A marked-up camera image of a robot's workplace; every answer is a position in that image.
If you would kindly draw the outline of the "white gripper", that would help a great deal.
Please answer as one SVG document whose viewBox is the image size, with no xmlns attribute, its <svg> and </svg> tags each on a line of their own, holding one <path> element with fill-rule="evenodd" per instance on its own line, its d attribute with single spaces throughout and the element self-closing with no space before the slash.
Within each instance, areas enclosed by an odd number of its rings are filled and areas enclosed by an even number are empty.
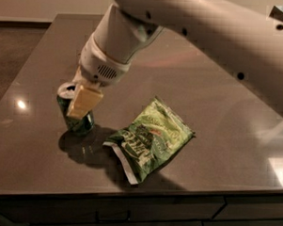
<svg viewBox="0 0 283 226">
<path fill-rule="evenodd" d="M 130 69 L 129 63 L 116 62 L 107 56 L 99 47 L 92 34 L 88 38 L 79 58 L 80 68 L 77 68 L 72 79 L 76 90 L 69 105 L 69 118 L 82 119 L 94 109 L 103 97 L 99 89 L 85 86 L 86 80 L 100 83 L 102 86 L 117 84 L 121 77 Z"/>
</svg>

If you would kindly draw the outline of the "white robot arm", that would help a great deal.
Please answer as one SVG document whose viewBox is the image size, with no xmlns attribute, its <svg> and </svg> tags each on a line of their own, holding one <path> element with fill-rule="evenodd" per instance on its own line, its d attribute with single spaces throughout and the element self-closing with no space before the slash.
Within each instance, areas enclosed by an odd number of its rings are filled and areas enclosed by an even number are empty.
<svg viewBox="0 0 283 226">
<path fill-rule="evenodd" d="M 82 49 L 67 112 L 83 118 L 163 28 L 175 31 L 283 117 L 283 22 L 225 0 L 115 0 Z"/>
</svg>

